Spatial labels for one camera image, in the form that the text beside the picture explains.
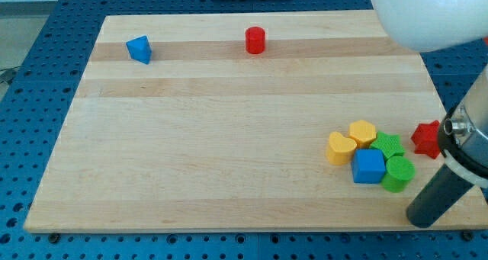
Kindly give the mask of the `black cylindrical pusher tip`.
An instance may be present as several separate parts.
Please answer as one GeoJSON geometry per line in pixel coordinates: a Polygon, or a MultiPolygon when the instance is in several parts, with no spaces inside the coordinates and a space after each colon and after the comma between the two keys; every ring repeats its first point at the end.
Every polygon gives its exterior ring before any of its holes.
{"type": "Polygon", "coordinates": [[[443,165],[407,207],[406,217],[418,228],[430,227],[473,186],[443,165]]]}

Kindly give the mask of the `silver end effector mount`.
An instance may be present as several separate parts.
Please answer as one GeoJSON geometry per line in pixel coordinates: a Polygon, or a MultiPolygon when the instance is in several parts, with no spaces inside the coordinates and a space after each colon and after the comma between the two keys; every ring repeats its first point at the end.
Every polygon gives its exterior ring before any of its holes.
{"type": "Polygon", "coordinates": [[[487,69],[445,117],[438,143],[453,173],[472,185],[487,186],[487,69]]]}

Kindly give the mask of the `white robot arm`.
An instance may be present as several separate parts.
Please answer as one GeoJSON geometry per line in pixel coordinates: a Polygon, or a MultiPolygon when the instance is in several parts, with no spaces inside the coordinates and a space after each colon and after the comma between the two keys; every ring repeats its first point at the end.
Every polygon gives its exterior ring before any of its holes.
{"type": "MultiPolygon", "coordinates": [[[[392,40],[419,53],[487,36],[487,0],[371,0],[392,40]]],[[[419,228],[435,223],[472,187],[487,186],[487,71],[440,123],[442,167],[406,209],[419,228]]]]}

